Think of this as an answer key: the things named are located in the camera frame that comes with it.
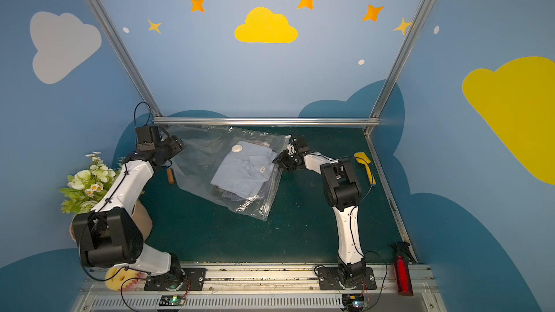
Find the light blue shirt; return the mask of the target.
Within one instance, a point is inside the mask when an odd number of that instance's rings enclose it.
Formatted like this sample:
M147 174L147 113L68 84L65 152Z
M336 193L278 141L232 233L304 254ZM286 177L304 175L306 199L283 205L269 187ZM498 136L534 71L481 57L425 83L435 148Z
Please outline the light blue shirt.
M213 186L247 197L258 192L270 180L277 153L269 147L239 141L239 153L231 151L225 156L211 180Z

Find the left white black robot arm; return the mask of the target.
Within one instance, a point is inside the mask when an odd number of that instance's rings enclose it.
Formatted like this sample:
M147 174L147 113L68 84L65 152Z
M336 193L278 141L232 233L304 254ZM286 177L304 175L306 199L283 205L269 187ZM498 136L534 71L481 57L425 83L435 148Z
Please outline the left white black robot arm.
M75 216L72 229L84 271L89 267L125 267L159 280L163 290L175 290L183 282L184 272L177 256L146 245L132 219L147 182L183 149L182 141L175 136L138 143L124 159L118 178L99 205Z

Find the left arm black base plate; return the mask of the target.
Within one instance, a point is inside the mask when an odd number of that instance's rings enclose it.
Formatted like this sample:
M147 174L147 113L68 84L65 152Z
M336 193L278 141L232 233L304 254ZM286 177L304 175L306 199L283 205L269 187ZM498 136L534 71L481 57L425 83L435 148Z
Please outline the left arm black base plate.
M205 282L207 270L203 267L185 267L178 275L170 272L145 281L144 291L154 292L186 292L201 291Z

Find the clear plastic vacuum bag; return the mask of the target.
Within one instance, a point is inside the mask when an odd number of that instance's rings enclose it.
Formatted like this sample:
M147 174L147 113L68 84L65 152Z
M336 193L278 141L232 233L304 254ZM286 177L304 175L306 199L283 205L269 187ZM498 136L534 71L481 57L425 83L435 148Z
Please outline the clear plastic vacuum bag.
M289 136L213 126L173 125L168 131L184 144L171 160L180 189L236 214L267 220L282 175L275 159Z

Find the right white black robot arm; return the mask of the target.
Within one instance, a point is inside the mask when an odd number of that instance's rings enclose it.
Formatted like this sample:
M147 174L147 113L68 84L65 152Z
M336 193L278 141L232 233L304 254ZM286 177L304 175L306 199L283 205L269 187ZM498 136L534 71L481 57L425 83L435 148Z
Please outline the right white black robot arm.
M322 177L326 200L334 212L338 228L338 271L344 283L367 273L366 257L358 231L358 211L362 190L353 164L347 159L332 159L321 153L282 151L273 163L289 172L305 168Z

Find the dark plaid shirt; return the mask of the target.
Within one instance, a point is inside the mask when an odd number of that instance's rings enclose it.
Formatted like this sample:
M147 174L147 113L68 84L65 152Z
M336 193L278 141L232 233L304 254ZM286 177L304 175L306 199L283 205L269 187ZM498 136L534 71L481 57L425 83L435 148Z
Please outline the dark plaid shirt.
M234 192L221 189L217 186L214 186L212 190L221 195L221 197L225 201L227 201L233 209L243 210L264 201L267 198L269 188L270 187L268 183L263 183L258 192L254 193L253 195L249 194L247 197L239 196Z

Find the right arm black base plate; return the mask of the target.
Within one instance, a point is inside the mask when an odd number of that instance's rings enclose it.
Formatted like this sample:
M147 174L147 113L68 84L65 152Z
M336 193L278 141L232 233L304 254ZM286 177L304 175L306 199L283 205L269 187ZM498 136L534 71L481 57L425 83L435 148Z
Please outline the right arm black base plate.
M318 265L313 269L320 290L376 290L377 282L370 267L355 277L346 277L338 267Z

